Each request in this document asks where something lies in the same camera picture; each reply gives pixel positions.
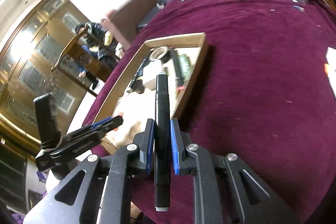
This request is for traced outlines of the maroon velvet tablecloth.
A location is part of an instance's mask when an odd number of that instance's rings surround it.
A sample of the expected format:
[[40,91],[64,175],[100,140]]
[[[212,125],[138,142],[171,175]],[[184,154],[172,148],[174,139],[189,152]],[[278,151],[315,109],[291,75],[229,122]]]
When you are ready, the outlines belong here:
[[335,97],[323,0],[171,0],[137,35],[84,122],[144,41],[204,32],[209,51],[179,119],[210,152],[240,156],[302,223],[335,223]]

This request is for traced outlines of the white small box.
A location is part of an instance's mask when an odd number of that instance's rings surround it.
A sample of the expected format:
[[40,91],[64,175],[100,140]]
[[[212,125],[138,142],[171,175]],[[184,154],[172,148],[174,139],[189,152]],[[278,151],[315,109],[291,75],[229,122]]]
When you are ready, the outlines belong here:
[[336,49],[332,47],[328,47],[326,51],[326,60],[327,63],[333,68],[336,67]]

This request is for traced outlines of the white charger cube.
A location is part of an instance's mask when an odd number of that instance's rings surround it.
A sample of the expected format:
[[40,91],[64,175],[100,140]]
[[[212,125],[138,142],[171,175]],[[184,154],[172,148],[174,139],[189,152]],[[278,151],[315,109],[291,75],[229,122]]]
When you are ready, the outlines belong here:
[[151,61],[143,69],[142,84],[146,89],[155,90],[156,77],[160,73],[166,73],[160,60]]

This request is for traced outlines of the green lighter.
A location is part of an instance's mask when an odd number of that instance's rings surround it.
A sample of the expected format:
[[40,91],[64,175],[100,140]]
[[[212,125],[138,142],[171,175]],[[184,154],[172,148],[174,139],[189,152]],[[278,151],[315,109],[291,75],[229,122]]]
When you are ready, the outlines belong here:
[[191,72],[191,62],[190,58],[186,54],[181,54],[178,56],[179,64],[181,68],[181,74],[184,80],[189,78]]

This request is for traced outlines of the shallow cardboard tray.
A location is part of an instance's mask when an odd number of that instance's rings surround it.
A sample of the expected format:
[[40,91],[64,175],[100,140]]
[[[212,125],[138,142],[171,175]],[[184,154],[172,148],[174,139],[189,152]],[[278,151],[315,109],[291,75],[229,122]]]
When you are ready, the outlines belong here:
[[[118,148],[131,143],[135,134],[144,130],[147,119],[155,119],[155,94],[160,77],[167,78],[169,116],[180,118],[208,49],[204,33],[174,35],[144,42],[120,74],[94,119],[97,122],[122,114],[123,124],[117,130],[109,131],[102,139],[104,150],[109,154],[115,153]],[[187,77],[177,76],[175,68],[179,61],[172,58],[166,63],[162,61],[171,51],[177,56],[186,56],[190,61]],[[149,64],[143,69],[141,82],[145,90],[142,94],[131,92],[131,80],[146,57],[149,58]]]

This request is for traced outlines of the black marker red cap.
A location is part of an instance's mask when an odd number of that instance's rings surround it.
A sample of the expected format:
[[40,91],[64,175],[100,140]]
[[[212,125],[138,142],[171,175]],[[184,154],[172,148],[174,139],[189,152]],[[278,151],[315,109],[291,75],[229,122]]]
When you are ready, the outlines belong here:
[[180,67],[180,64],[179,64],[178,54],[177,54],[174,47],[169,48],[169,53],[170,53],[170,57],[171,57],[171,59],[173,61],[173,64],[174,64],[175,81],[176,81],[177,90],[182,90],[184,80],[183,80],[183,76],[182,76],[182,72],[181,72],[181,67]]

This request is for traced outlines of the long black marker pen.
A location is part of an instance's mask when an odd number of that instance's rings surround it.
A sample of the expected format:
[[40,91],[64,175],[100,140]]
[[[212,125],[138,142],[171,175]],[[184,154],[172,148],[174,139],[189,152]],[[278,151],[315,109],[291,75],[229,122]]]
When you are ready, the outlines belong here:
[[166,73],[160,73],[156,77],[155,122],[157,124],[154,137],[155,209],[158,212],[166,212],[170,207],[171,184],[170,102]]

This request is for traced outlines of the wooden chair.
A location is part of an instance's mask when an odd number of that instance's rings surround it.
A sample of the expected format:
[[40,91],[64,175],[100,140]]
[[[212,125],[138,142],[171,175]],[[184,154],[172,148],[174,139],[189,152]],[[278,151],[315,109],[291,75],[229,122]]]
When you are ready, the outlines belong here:
[[108,57],[111,57],[114,60],[113,64],[117,64],[120,61],[120,58],[117,57],[107,46],[104,45],[98,38],[88,32],[88,26],[85,26],[82,31],[75,35],[70,42],[65,46],[64,50],[60,53],[58,60],[55,65],[51,67],[51,71],[61,71],[65,76],[67,76],[75,84],[79,85],[81,88],[85,89],[86,92],[89,92],[93,96],[97,97],[97,94],[92,91],[85,84],[80,82],[77,77],[71,75],[66,69],[62,68],[62,62],[66,57],[70,57],[74,62],[87,71],[89,71],[94,77],[106,82],[109,75],[112,73],[114,67],[109,67],[106,63],[103,63],[102,59],[97,59],[96,57],[89,54],[85,51],[79,43],[79,40],[84,36],[91,38],[101,49],[103,49]]

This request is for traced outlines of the black electrical tape roll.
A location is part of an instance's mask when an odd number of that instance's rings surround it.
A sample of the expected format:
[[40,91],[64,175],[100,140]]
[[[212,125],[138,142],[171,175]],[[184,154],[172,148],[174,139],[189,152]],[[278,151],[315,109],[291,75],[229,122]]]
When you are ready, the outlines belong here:
[[167,46],[156,48],[149,56],[151,62],[160,61],[161,63],[167,63],[170,60],[170,52]]

